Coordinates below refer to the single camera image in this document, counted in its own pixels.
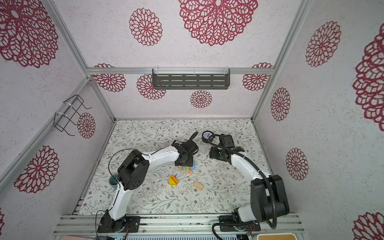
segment wooden block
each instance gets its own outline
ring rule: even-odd
[[[169,178],[169,185],[177,185],[178,183],[179,181],[173,175],[171,175]]]
[[[195,186],[195,187],[196,187],[198,190],[200,190],[200,191],[202,191],[203,188],[204,188],[204,185],[201,184],[201,183],[199,183],[198,181],[195,181],[195,182],[193,183],[193,186]]]

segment robotic arm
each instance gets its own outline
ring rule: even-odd
[[[118,187],[115,197],[101,218],[97,232],[118,232],[124,228],[126,209],[132,191],[143,183],[148,170],[167,162],[175,162],[175,166],[192,166],[193,155],[198,151],[193,141],[197,134],[198,132],[195,132],[186,142],[174,141],[171,146],[152,154],[133,150],[118,168]],[[219,137],[219,145],[212,143],[214,136]],[[244,149],[235,147],[231,135],[214,134],[209,137],[208,142],[213,145],[209,153],[210,158],[229,162],[239,169],[251,185],[250,204],[234,209],[232,222],[241,225],[254,220],[269,222],[269,219],[274,218],[274,224],[276,224],[277,217],[289,213],[284,183],[279,175],[270,175],[258,169],[246,157]]]

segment red doily pattern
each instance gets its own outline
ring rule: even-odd
[[[129,20],[133,37],[141,44],[153,46],[160,41],[163,29],[158,17],[148,9],[136,9]]]
[[[13,185],[21,192],[37,193],[55,179],[58,168],[59,159],[55,151],[49,146],[43,146]]]
[[[354,240],[384,239],[384,216],[381,213],[371,214],[366,212],[364,215],[359,215],[358,219],[353,223]]]
[[[166,90],[156,90],[153,88],[152,74],[140,76],[137,80],[137,89],[141,95],[152,100],[162,98],[167,92]]]
[[[96,68],[114,68],[109,64],[97,64]],[[95,74],[93,75],[97,84],[110,92],[120,92],[125,88],[123,74]]]
[[[290,95],[285,88],[279,88],[273,94],[271,101],[271,113],[276,121],[283,120],[291,107]]]
[[[0,1],[0,52],[23,67],[49,65],[58,35],[39,0]]]
[[[205,108],[212,102],[212,95],[204,90],[198,90],[191,95],[191,103],[197,108]]]
[[[303,180],[308,174],[307,157],[300,149],[292,148],[287,154],[285,164],[289,174],[296,180]]]
[[[259,63],[253,68],[273,68],[273,66],[270,63]],[[246,74],[243,76],[243,85],[248,90],[257,91],[264,88],[268,78],[267,74]]]
[[[179,0],[184,28],[200,43],[223,45],[252,21],[257,0]]]
[[[83,113],[77,121],[77,130],[83,138],[90,138],[95,133],[95,119],[89,113]]]
[[[336,51],[340,42],[340,26],[337,22],[330,21],[319,27],[308,43],[306,58],[312,67],[326,63]]]
[[[364,48],[356,66],[356,104],[364,109],[364,118],[372,119],[384,131],[384,24],[375,39]]]
[[[1,236],[1,231],[3,230],[3,226],[4,226],[4,214],[1,212],[1,208],[0,208],[0,236]]]

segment leaf pattern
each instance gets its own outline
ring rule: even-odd
[[[249,182],[244,180],[239,170],[228,162],[209,158],[210,145],[201,140],[201,134],[206,130],[231,134],[235,144],[243,147],[250,159],[261,169],[269,171],[249,119],[118,121],[79,214],[96,214],[96,211],[110,206],[115,190],[109,184],[108,161],[114,153],[124,148],[155,151],[170,146],[175,139],[185,141],[195,131],[199,131],[194,139],[199,152],[194,156],[196,167],[193,174],[189,176],[187,171],[180,172],[174,163],[151,169],[143,184],[133,192],[127,213],[228,213],[249,204]],[[130,152],[122,151],[115,155],[110,164],[112,174],[117,172]],[[170,175],[174,175],[179,184],[169,185]],[[202,191],[196,189],[194,181],[204,185]]]

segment black mounting plate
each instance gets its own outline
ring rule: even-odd
[[[219,216],[218,217],[218,220],[220,223],[238,223],[238,222],[235,222],[232,218],[232,216],[227,216],[227,215],[223,215],[223,216]],[[234,226],[220,226],[220,231],[222,232],[250,232],[251,230],[253,231],[260,231],[261,228],[260,228],[260,224],[255,221],[255,223],[252,223],[251,225],[247,224],[247,225],[244,225],[244,226],[237,226],[236,228]]]
[[[140,226],[140,217],[126,216],[125,223],[129,225],[128,232],[137,232]],[[127,226],[124,226],[123,230],[120,232],[127,232]]]

